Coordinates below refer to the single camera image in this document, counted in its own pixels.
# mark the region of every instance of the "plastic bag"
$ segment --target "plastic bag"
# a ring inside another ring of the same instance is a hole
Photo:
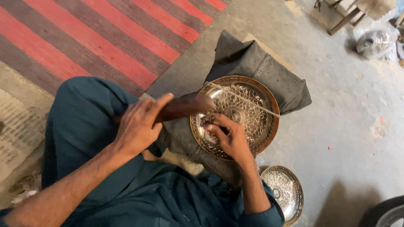
[[[397,42],[394,43],[394,45],[391,45],[388,49],[387,52],[384,53],[381,57],[379,57],[380,61],[397,61]]]
[[[395,33],[391,34],[386,30],[368,31],[358,40],[356,50],[367,59],[376,59],[383,56],[392,46],[395,46],[396,41],[397,35]]]
[[[367,59],[377,59],[389,51],[383,59],[396,59],[397,53],[391,48],[396,45],[399,31],[388,21],[394,17],[397,10],[394,8],[377,21],[368,17],[353,29],[353,36],[358,41],[356,50],[359,54]]]

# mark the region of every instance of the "finger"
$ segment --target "finger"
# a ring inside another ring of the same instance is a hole
[[[151,136],[157,139],[162,128],[163,128],[163,124],[161,124],[161,123],[154,124],[152,129],[150,130]]]
[[[172,99],[174,98],[174,95],[172,93],[167,93],[163,95],[161,98],[157,99],[156,102],[153,104],[151,107],[149,113],[150,116],[153,119],[156,119],[158,113],[160,112],[161,109]]]
[[[144,99],[142,100],[142,103],[139,106],[139,111],[142,113],[148,112],[150,108],[153,105],[153,100],[152,99]]]
[[[219,142],[228,142],[229,141],[229,137],[226,136],[226,134],[219,128],[219,126],[215,125],[215,124],[208,124],[204,126],[204,129],[206,131],[211,131],[214,132],[217,136],[217,138],[219,139]]]
[[[236,122],[232,121],[224,114],[213,113],[209,117],[211,116],[215,118],[215,120],[213,121],[215,125],[220,125],[228,129],[232,129],[236,125]]]
[[[139,102],[136,104],[129,104],[128,108],[126,109],[122,117],[121,124],[126,124],[129,121],[129,119],[132,118],[133,113],[135,112],[134,110],[137,108],[139,108]]]

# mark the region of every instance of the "concrete floor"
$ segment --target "concrete floor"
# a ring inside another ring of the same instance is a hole
[[[352,28],[329,36],[326,29],[342,17],[313,5],[233,0],[147,94],[198,90],[220,32],[239,40],[251,33],[306,79],[313,100],[281,118],[258,165],[282,165],[299,178],[305,203],[296,227],[357,226],[367,208],[404,194],[404,69],[358,57],[350,49]]]

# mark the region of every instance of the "red stripe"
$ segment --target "red stripe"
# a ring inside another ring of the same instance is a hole
[[[217,8],[219,11],[223,11],[227,5],[221,0],[205,0],[207,3],[211,4],[213,7]]]
[[[176,4],[177,6],[181,7],[183,10],[185,10],[190,15],[199,18],[206,25],[210,25],[212,23],[212,21],[213,21],[212,17],[204,14],[196,6],[194,6],[192,3],[188,2],[188,0],[171,0],[171,1],[174,4]]]
[[[188,42],[192,43],[199,37],[197,31],[178,21],[175,17],[168,14],[151,0],[132,0],[132,2]]]
[[[142,88],[147,89],[157,78],[142,64],[102,38],[54,1],[24,0],[24,2]]]
[[[83,2],[166,62],[172,64],[181,56],[180,53],[150,34],[106,0],[83,0]]]
[[[41,63],[57,77],[67,80],[75,76],[90,76],[55,47],[0,8],[0,32],[27,55]]]

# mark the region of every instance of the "brass plate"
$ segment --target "brass plate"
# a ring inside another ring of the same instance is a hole
[[[261,174],[261,179],[274,192],[275,200],[285,216],[284,226],[292,226],[303,211],[304,197],[299,180],[283,166],[268,167]]]
[[[212,81],[212,83],[230,87],[232,92],[242,96],[279,114],[278,104],[272,93],[260,82],[245,76],[225,76]],[[209,96],[216,105],[214,113],[224,114],[235,122],[244,125],[250,150],[255,157],[261,153],[274,139],[279,126],[279,118],[269,114],[250,103],[223,91],[219,88],[206,85],[198,96]],[[190,116],[191,130],[196,141],[209,154],[233,161],[220,147],[217,137],[203,129],[206,116],[210,112],[196,113]]]

